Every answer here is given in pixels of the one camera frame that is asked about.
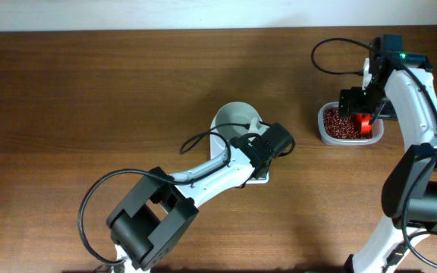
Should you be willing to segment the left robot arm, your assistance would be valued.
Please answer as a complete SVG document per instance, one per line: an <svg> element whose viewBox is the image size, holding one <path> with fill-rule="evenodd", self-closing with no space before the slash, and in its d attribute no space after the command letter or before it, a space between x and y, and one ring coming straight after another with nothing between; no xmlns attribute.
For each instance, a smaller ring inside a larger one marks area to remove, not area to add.
<svg viewBox="0 0 437 273"><path fill-rule="evenodd" d="M218 155L188 171L148 171L117 205L106 220L118 259L113 272L148 272L178 243L202 204L265 177L272 160L294 148L294 138L279 123L223 143Z"/></svg>

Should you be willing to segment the orange measuring scoop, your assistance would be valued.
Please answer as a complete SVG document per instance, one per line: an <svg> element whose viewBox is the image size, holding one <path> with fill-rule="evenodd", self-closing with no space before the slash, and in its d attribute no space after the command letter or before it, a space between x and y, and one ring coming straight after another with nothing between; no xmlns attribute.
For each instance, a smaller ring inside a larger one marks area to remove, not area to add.
<svg viewBox="0 0 437 273"><path fill-rule="evenodd" d="M360 125L360 133L367 134L372 132L372 125L370 123L371 115L357 114L357 122Z"/></svg>

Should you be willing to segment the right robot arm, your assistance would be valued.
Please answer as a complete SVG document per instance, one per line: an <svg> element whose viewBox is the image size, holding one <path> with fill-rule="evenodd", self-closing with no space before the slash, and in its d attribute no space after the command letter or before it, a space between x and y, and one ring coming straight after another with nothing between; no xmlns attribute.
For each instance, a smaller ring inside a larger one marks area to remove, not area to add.
<svg viewBox="0 0 437 273"><path fill-rule="evenodd" d="M425 55L407 53L402 38L368 46L363 85L341 91L342 118L369 115L399 123L405 153L382 188L383 216L364 247L348 257L346 272L393 272L415 246L437 236L437 98Z"/></svg>

